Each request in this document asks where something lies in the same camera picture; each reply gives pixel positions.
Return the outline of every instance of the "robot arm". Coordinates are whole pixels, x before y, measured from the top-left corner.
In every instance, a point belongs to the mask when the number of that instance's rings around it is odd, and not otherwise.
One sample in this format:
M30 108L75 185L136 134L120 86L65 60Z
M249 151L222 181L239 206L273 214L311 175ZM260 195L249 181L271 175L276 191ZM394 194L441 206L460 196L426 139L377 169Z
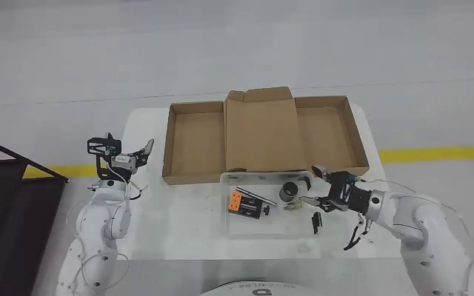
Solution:
M313 170L332 185L329 195L319 198L319 207L325 212L351 209L401 240L401 256L419 295L467 293L471 259L448 228L437 200L426 195L366 191L355 185L364 180L348 172Z
M76 237L70 244L59 272L56 295L103 295L111 283L117 257L116 240L127 234L131 211L130 177L147 163L153 139L138 152L121 153L121 142L110 134L87 142L96 155L100 181L89 187L94 196L80 211ZM107 168L101 167L101 158Z

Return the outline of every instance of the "transparent plastic tray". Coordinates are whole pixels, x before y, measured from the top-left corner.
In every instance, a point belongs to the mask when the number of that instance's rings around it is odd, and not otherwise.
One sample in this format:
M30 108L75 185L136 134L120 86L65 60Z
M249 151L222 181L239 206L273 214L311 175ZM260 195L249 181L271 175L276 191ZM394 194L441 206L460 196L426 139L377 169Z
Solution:
M224 202L224 231L231 238L294 238L314 234L311 217L316 208L303 203L303 207L293 211L285 210L287 203L279 197L284 183L292 181L298 185L297 197L311 194L301 177L308 177L314 184L313 174L300 172L226 172L221 175L221 194ZM275 201L277 207L270 205L270 214L261 214L260 219L253 219L228 212L230 196L239 186L256 193L263 198Z

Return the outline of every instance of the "open cardboard box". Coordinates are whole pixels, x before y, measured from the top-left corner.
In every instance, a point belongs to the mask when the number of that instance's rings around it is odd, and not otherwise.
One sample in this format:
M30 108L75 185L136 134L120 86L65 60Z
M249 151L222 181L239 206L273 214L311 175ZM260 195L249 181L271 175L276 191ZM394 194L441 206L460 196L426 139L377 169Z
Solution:
M171 104L163 180L169 185L218 183L223 172L224 103Z
M274 87L170 107L168 184L218 183L226 171L310 171L312 165L356 175L369 169L344 96L293 98L288 87Z

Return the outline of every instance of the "yellow floor line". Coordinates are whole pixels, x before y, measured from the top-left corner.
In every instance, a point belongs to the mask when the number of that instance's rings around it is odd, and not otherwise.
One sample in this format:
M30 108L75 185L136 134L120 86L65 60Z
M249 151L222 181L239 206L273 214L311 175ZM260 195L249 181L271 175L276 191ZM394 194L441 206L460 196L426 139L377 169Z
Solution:
M378 152L383 164L402 164L422 161L472 161L474 147L445 147L423 149L391 149ZM50 166L53 171L68 178L96 178L96 165ZM48 174L29 166L25 178L47 177Z
M394 149L381 150L378 154L383 164L420 161L471 161L474 160L474 147Z

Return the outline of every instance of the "table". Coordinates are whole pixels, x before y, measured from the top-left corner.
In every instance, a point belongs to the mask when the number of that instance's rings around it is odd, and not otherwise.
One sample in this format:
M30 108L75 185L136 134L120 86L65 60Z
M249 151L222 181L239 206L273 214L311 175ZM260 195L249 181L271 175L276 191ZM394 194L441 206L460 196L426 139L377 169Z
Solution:
M351 104L370 170L366 180L385 179L364 111ZM400 243L387 230L373 225L357 247L343 251L357 224L354 212L323 213L320 234L307 238L231 239L221 230L223 213L219 184L169 186L161 178L168 108L144 108L130 113L122 151L141 149L150 138L155 146L148 165L132 177L148 185L130 202L132 220L118 250L131 260L226 260L283 258L399 258ZM361 184L364 189L388 190L386 183Z

